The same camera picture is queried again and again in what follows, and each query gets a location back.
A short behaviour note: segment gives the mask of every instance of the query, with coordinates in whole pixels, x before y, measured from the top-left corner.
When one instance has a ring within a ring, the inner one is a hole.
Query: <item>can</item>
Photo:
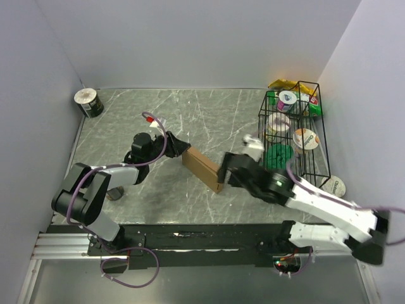
[[[103,112],[104,105],[97,95],[97,91],[85,88],[75,94],[74,100],[83,114],[89,118],[97,117]]]

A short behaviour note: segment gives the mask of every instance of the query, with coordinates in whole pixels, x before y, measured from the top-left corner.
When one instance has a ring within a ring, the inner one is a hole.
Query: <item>cable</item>
[[[399,212],[399,213],[403,213],[405,214],[405,209],[402,208],[398,208],[398,207],[359,207],[359,206],[354,206],[348,203],[345,203],[341,200],[339,200],[338,198],[333,198],[331,196],[316,192],[314,190],[311,190],[310,188],[304,186],[299,180],[296,179],[296,177],[294,176],[294,174],[292,173],[291,170],[291,164],[294,158],[291,158],[288,162],[287,162],[287,173],[289,175],[289,177],[292,179],[292,181],[294,182],[294,184],[296,184],[297,186],[299,186],[300,188],[304,189],[305,191],[307,191],[309,194],[313,194],[316,195],[318,197],[321,198],[325,198],[329,201],[333,201],[334,203],[338,203],[344,207],[353,209],[353,210],[358,210],[358,211],[366,211],[366,210],[375,210],[375,211],[390,211],[390,212]],[[402,239],[399,239],[398,241],[394,241],[394,242],[390,242],[390,243],[386,243],[387,246],[393,246],[393,245],[399,245],[405,243],[405,237]]]
[[[290,274],[291,276],[298,276],[299,274],[302,274],[302,272],[308,267],[309,263],[311,262],[312,252],[313,252],[313,249],[312,249],[312,247],[310,247],[309,248],[309,253],[308,253],[308,259],[306,260],[305,264],[297,272],[294,272],[293,274]]]
[[[122,281],[120,281],[120,280],[118,280],[118,279],[115,279],[114,277],[111,277],[110,275],[108,275],[108,274],[105,273],[105,271],[104,271],[104,269],[103,269],[104,264],[105,264],[106,262],[108,262],[108,261],[121,260],[120,258],[108,258],[108,259],[104,260],[103,262],[101,262],[101,264],[100,264],[100,269],[101,269],[101,273],[102,273],[102,276],[103,276],[103,277],[105,276],[105,277],[107,277],[108,279],[110,279],[111,281],[114,281],[114,282],[116,282],[116,283],[118,283],[118,284],[121,284],[121,285],[123,285],[123,286],[125,286],[125,287],[129,287],[129,288],[142,288],[142,287],[148,286],[150,283],[152,283],[152,282],[155,280],[155,278],[158,276],[158,273],[159,273],[159,260],[158,260],[158,257],[156,256],[156,254],[155,254],[152,250],[150,250],[150,249],[148,249],[148,248],[145,248],[145,247],[129,247],[129,248],[121,249],[121,250],[111,250],[111,249],[108,248],[107,244],[105,243],[105,240],[103,240],[103,239],[101,239],[100,237],[98,237],[93,231],[91,231],[90,229],[86,228],[86,227],[83,226],[81,223],[72,222],[72,221],[71,221],[71,216],[72,216],[73,204],[75,203],[75,200],[76,200],[76,197],[77,197],[77,195],[78,195],[78,193],[79,193],[79,191],[80,191],[80,188],[83,186],[83,184],[86,182],[86,180],[87,180],[94,172],[97,172],[97,171],[100,171],[100,170],[111,169],[111,168],[122,168],[122,167],[135,167],[135,168],[136,168],[136,167],[143,167],[143,166],[146,166],[146,165],[149,165],[149,164],[151,164],[151,163],[156,162],[157,160],[159,160],[159,159],[164,155],[164,153],[165,153],[165,151],[166,151],[166,146],[167,146],[167,135],[166,135],[166,130],[165,130],[165,128],[163,127],[163,124],[162,124],[162,123],[160,122],[160,120],[158,120],[158,118],[155,117],[152,113],[143,111],[143,112],[142,112],[142,117],[144,117],[144,118],[147,118],[147,117],[153,118],[153,119],[158,123],[158,125],[159,125],[160,128],[161,128],[161,130],[163,131],[163,137],[164,137],[165,141],[164,141],[164,143],[163,143],[163,148],[162,148],[161,153],[160,153],[154,160],[147,161],[147,162],[145,162],[145,163],[137,163],[137,164],[123,164],[123,163],[117,163],[117,164],[114,164],[114,165],[107,165],[107,166],[102,166],[102,167],[93,168],[93,169],[90,170],[87,174],[85,174],[85,175],[83,176],[83,178],[80,180],[80,182],[78,183],[78,185],[77,185],[75,191],[73,192],[72,198],[71,198],[71,200],[70,200],[70,202],[69,202],[68,211],[66,212],[66,221],[68,222],[69,225],[76,225],[76,226],[79,226],[79,227],[82,228],[85,232],[87,232],[87,233],[89,233],[89,234],[92,234],[95,238],[97,238],[97,239],[100,241],[101,246],[103,246],[103,248],[104,248],[108,253],[120,253],[120,252],[123,252],[123,251],[131,251],[131,250],[145,250],[145,251],[149,252],[149,253],[154,257],[154,259],[156,260],[156,271],[155,271],[155,273],[154,273],[152,279],[150,279],[149,281],[147,281],[145,284],[142,284],[142,285],[131,285],[131,284],[127,284],[127,283],[124,283],[124,282],[122,282]]]
[[[115,253],[119,253],[119,252],[123,252],[123,251],[127,251],[127,250],[130,250],[130,251],[145,250],[154,257],[154,259],[156,260],[156,271],[155,271],[154,275],[152,276],[152,279],[150,279],[149,281],[147,281],[146,283],[141,284],[141,285],[131,285],[131,284],[125,283],[123,281],[120,281],[118,279],[115,279],[114,277],[111,277],[109,274],[105,273],[104,268],[103,268],[105,263],[110,262],[110,261],[122,261],[121,258],[109,258],[107,260],[102,261],[100,264],[100,270],[102,273],[101,275],[103,277],[106,277],[107,279],[110,279],[111,281],[114,281],[122,286],[129,287],[129,288],[142,288],[142,287],[146,287],[146,286],[150,285],[150,283],[152,283],[159,274],[159,260],[158,260],[158,257],[156,256],[155,252],[153,252],[152,250],[145,248],[145,247],[129,247],[129,248],[124,248],[124,249],[118,250]]]

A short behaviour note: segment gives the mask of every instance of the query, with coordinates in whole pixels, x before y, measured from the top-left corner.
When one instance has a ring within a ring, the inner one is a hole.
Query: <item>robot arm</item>
[[[296,177],[311,194],[295,184],[284,169],[266,170],[258,163],[263,144],[249,135],[243,139],[242,154],[225,153],[218,171],[218,182],[225,181],[227,170],[255,198],[312,214],[330,225],[291,224],[289,241],[297,247],[350,251],[366,263],[380,265],[387,239],[389,212],[356,210],[338,204],[331,194]],[[357,206],[343,199],[342,203]]]
[[[86,226],[99,237],[112,242],[112,248],[122,247],[123,227],[112,221],[103,211],[106,194],[122,186],[138,185],[149,173],[149,166],[142,165],[155,159],[163,150],[165,139],[162,130],[151,122],[151,128],[156,135],[154,139],[148,133],[138,133],[134,136],[131,150],[125,155],[122,167],[106,168],[94,172],[82,186],[75,199],[71,218]],[[166,132],[167,144],[164,155],[169,158],[180,156],[191,145],[177,139],[170,131]],[[138,164],[140,167],[130,167],[126,164]],[[61,187],[52,200],[52,209],[66,216],[73,193],[78,183],[93,168],[83,163],[72,166]]]

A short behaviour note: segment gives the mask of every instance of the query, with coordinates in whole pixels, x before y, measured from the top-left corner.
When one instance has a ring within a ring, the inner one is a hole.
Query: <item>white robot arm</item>
[[[229,170],[252,196],[307,212],[332,225],[292,224],[289,241],[297,247],[348,251],[366,263],[382,263],[389,212],[358,210],[355,203],[336,198],[299,177],[299,184],[295,184],[286,170],[266,170],[259,165],[264,151],[259,139],[246,135],[243,143],[242,154],[225,153],[219,182],[224,182]]]

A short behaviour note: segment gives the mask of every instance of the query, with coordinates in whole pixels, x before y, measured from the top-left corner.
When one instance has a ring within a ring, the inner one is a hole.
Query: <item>green package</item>
[[[289,145],[274,144],[265,154],[267,169],[285,169],[290,158],[294,156],[294,149]]]

